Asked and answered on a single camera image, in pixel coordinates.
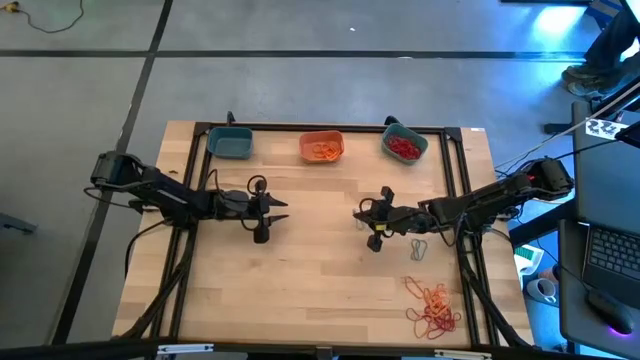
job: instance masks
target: teal bowl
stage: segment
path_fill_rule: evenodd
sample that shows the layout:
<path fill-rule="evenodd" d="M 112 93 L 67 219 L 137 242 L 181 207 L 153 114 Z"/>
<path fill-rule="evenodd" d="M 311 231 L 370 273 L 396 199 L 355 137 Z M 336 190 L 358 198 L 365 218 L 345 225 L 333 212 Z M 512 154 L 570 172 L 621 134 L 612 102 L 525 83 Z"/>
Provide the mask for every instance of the teal bowl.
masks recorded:
<path fill-rule="evenodd" d="M 391 149 L 389 149 L 389 146 L 387 146 L 387 140 L 389 140 L 390 136 L 398 136 L 398 137 L 410 140 L 420 149 L 420 156 L 415 160 L 408 160 L 394 153 L 393 151 L 391 151 Z M 392 158 L 406 165 L 413 165 L 418 160 L 420 160 L 422 158 L 422 154 L 424 154 L 427 151 L 428 146 L 429 146 L 429 142 L 427 141 L 427 139 L 422 137 L 417 132 L 404 127 L 402 124 L 398 124 L 398 123 L 391 124 L 387 127 L 387 130 L 385 130 L 385 132 L 382 134 L 382 151 L 385 154 L 391 156 Z"/>
<path fill-rule="evenodd" d="M 253 152 L 253 132 L 243 127 L 213 128 L 207 149 L 222 159 L 247 160 Z"/>

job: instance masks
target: gray floor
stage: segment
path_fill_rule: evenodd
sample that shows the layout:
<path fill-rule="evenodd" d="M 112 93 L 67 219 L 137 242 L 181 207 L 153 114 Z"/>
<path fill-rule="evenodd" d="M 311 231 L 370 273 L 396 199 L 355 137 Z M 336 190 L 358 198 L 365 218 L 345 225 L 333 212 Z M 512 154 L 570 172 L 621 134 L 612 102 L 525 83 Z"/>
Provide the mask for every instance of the gray floor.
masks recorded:
<path fill-rule="evenodd" d="M 43 26 L 77 13 L 75 0 L 23 1 Z M 39 34 L 0 13 L 0 49 L 145 50 L 161 0 L 85 1 L 76 28 Z M 166 50 L 584 51 L 597 36 L 583 8 L 498 0 L 176 0 Z M 96 156 L 112 149 L 143 59 L 0 58 L 0 212 L 39 224 L 0 229 L 0 347 L 42 344 L 94 202 L 82 194 Z M 157 59 L 128 151 L 153 163 L 169 120 L 380 123 L 487 128 L 496 162 L 569 120 L 558 83 L 567 63 L 464 59 Z M 536 155 L 569 150 L 561 139 Z M 542 211 L 533 206 L 532 212 Z M 122 263 L 139 216 L 111 209 L 71 341 L 107 339 Z"/>

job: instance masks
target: wooden table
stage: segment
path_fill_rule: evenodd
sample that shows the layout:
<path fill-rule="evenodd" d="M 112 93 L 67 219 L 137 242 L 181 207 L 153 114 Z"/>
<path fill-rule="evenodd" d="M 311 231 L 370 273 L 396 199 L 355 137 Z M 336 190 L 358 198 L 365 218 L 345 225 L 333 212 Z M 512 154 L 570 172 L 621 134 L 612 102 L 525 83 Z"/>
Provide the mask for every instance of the wooden table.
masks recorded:
<path fill-rule="evenodd" d="M 171 121 L 165 131 L 156 166 L 178 181 L 184 177 L 194 124 Z M 484 130 L 462 129 L 462 134 L 472 188 L 495 181 Z M 271 240 L 263 245 L 254 244 L 252 234 L 238 222 L 200 222 L 179 338 L 245 344 L 469 347 L 455 250 L 437 234 L 410 234 L 385 240 L 382 251 L 373 253 L 366 246 L 368 229 L 356 229 L 351 216 L 363 197 L 379 198 L 383 185 L 396 193 L 396 206 L 416 206 L 419 200 L 445 196 L 438 137 L 425 136 L 426 154 L 416 165 L 405 166 L 382 154 L 380 134 L 343 133 L 346 151 L 338 163 L 306 165 L 298 155 L 299 135 L 254 131 L 251 159 L 212 159 L 210 168 L 219 169 L 224 190 L 245 189 L 252 175 L 266 176 L 268 191 L 289 203 L 272 208 L 271 215 L 290 217 L 271 227 Z M 212 179 L 207 187 L 213 188 Z M 141 229 L 159 221 L 159 216 L 145 215 Z M 506 231 L 504 224 L 495 226 Z M 131 327 L 156 295 L 170 233 L 169 227 L 161 227 L 137 241 L 114 335 Z M 450 231 L 445 236 L 452 240 Z M 421 262 L 409 259 L 412 238 L 428 241 Z M 510 243 L 488 233 L 483 250 L 494 302 L 520 336 L 532 343 Z M 416 339 L 405 310 L 419 308 L 421 302 L 404 287 L 403 277 L 408 275 L 430 288 L 439 283 L 447 286 L 453 310 L 462 315 L 455 332 L 436 340 Z M 170 299 L 161 335 L 168 331 L 171 304 Z M 475 304 L 480 338 L 488 343 L 482 306 L 477 299 Z"/>

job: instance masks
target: laptop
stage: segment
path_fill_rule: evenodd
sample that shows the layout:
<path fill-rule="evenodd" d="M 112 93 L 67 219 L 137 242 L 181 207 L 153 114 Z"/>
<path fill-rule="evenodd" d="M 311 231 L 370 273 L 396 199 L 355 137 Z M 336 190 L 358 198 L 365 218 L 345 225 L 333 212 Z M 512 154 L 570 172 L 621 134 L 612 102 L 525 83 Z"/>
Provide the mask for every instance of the laptop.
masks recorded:
<path fill-rule="evenodd" d="M 591 176 L 587 183 L 593 184 L 588 185 L 587 191 L 602 193 L 590 196 L 595 199 L 583 199 L 582 203 L 578 200 L 579 220 L 591 224 L 582 278 L 640 309 L 640 121 L 618 132 L 615 138 L 619 142 L 589 150 L 593 151 L 591 154 L 585 152 L 583 169 L 576 166 L 576 172 L 582 172 L 577 176 Z M 593 202 L 604 197 L 612 199 L 601 203 L 600 210 L 593 209 Z"/>

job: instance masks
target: orange bowl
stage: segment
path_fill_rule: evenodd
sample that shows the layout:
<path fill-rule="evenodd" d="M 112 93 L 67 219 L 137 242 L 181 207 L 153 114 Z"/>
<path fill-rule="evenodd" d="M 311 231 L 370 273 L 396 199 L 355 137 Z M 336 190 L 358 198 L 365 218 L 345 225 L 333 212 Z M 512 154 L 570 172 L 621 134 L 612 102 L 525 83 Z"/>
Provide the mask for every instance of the orange bowl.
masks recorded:
<path fill-rule="evenodd" d="M 344 140 L 340 131 L 314 131 L 300 136 L 300 156 L 308 163 L 336 162 L 343 153 Z"/>

